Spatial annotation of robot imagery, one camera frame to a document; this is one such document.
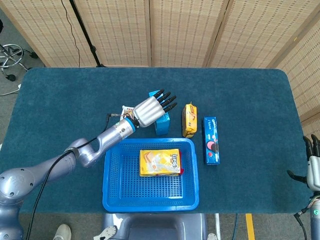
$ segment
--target robotic arm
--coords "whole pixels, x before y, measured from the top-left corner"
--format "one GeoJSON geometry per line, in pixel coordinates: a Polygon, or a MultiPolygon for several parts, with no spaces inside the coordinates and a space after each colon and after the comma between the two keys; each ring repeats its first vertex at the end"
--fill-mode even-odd
{"type": "MultiPolygon", "coordinates": [[[[66,154],[52,168],[47,181],[51,182],[71,173],[76,163],[89,168],[112,146],[133,134],[137,128],[148,127],[177,104],[169,105],[176,96],[166,100],[170,92],[161,96],[161,89],[154,96],[138,104],[131,114],[96,137],[99,149],[94,151],[90,143],[81,138],[74,141],[66,154]]],[[[0,239],[22,240],[23,228],[19,223],[19,211],[24,199],[40,185],[59,156],[33,167],[21,167],[0,174],[0,239]]]]}
{"type": "Polygon", "coordinates": [[[300,220],[300,216],[310,209],[310,225],[311,225],[311,239],[320,240],[320,141],[315,135],[311,135],[313,143],[306,136],[303,137],[306,149],[307,159],[307,175],[298,176],[292,171],[288,170],[289,176],[298,182],[302,182],[313,191],[313,196],[309,204],[301,211],[297,212],[294,217],[302,226],[304,239],[307,239],[305,229],[300,220]]]}

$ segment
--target black pole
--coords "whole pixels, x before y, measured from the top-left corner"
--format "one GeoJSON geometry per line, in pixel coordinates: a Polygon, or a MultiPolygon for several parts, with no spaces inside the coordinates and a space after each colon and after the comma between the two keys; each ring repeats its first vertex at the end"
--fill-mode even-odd
{"type": "Polygon", "coordinates": [[[92,43],[91,43],[90,37],[89,37],[89,35],[88,35],[88,32],[87,32],[86,27],[85,27],[85,25],[84,25],[84,22],[83,22],[82,19],[81,19],[80,13],[78,12],[78,9],[77,9],[77,6],[76,6],[74,0],[69,0],[69,1],[70,1],[71,6],[72,6],[72,9],[73,9],[73,11],[74,11],[74,14],[75,14],[75,16],[76,16],[76,19],[78,19],[78,22],[79,22],[79,24],[80,24],[80,27],[81,27],[81,29],[82,29],[82,32],[83,32],[83,34],[84,34],[84,36],[85,36],[85,39],[86,39],[86,41],[87,41],[88,44],[89,44],[91,53],[92,53],[92,55],[93,55],[93,57],[94,57],[94,60],[95,60],[95,62],[96,62],[96,66],[97,66],[97,67],[104,67],[104,65],[101,64],[100,61],[99,61],[99,58],[98,58],[98,56],[97,56],[97,54],[96,54],[96,50],[97,50],[97,49],[96,49],[96,47],[93,46],[92,43]]]}

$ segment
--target table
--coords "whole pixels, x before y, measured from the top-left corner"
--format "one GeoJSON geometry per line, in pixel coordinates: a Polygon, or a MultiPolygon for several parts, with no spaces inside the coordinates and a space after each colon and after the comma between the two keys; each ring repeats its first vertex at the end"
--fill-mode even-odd
{"type": "MultiPolygon", "coordinates": [[[[24,77],[0,152],[0,171],[28,167],[61,154],[76,139],[99,134],[107,113],[135,106],[148,92],[177,96],[168,135],[181,137],[185,104],[198,107],[196,147],[199,206],[194,213],[291,213],[311,194],[292,179],[307,170],[302,128],[290,85],[277,69],[229,68],[34,68],[24,77]],[[204,164],[201,121],[217,117],[220,165],[204,164]]],[[[118,118],[112,118],[111,124],[118,118]]],[[[155,138],[154,128],[132,138],[155,138]]],[[[80,164],[48,184],[39,212],[100,213],[102,159],[80,164]]],[[[21,211],[31,212],[36,194],[21,211]]]]}

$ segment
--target yellow snack package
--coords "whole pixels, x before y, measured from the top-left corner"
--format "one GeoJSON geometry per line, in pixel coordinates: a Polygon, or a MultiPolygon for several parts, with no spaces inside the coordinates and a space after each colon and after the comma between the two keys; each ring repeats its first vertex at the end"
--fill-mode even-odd
{"type": "Polygon", "coordinates": [[[197,132],[197,107],[186,104],[182,110],[182,135],[192,138],[197,132]]]}
{"type": "Polygon", "coordinates": [[[178,176],[183,173],[179,149],[140,150],[140,176],[178,176]]]}

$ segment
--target person's foot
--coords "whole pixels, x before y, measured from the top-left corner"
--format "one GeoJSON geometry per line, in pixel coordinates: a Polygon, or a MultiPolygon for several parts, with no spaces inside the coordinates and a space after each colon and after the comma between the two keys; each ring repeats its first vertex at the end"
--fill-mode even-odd
{"type": "Polygon", "coordinates": [[[53,240],[71,240],[71,229],[68,225],[62,224],[58,227],[53,240]]]}

